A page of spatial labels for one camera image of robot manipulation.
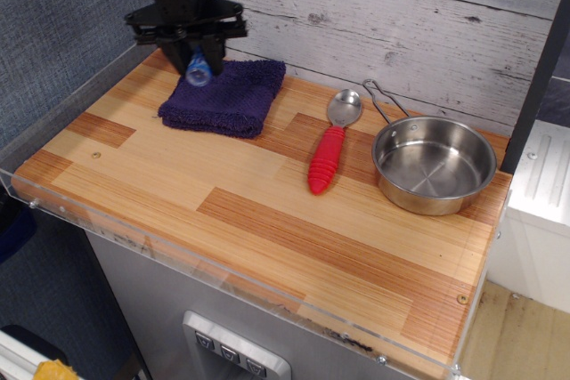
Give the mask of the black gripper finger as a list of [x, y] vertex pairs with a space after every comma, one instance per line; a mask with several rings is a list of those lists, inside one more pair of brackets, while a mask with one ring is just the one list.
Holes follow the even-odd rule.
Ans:
[[205, 36], [200, 41], [206, 63], [214, 76], [219, 76], [224, 71], [225, 44], [218, 36]]
[[176, 71], [181, 76], [184, 76], [191, 62], [192, 55], [194, 54], [194, 44], [184, 40], [174, 42], [162, 41], [158, 42], [158, 47], [162, 50]]

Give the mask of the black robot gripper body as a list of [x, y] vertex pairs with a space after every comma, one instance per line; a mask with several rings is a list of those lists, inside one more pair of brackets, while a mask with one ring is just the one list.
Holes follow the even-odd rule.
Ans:
[[218, 43], [248, 35], [243, 6], [230, 0], [153, 0], [125, 17], [139, 44], [199, 42], [213, 37]]

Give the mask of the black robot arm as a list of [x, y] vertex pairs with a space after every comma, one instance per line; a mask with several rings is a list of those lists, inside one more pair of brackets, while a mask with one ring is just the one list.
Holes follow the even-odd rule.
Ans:
[[224, 70], [225, 41], [245, 37], [243, 6], [230, 0], [153, 0], [125, 17], [138, 45], [159, 47], [184, 74], [201, 51], [212, 74]]

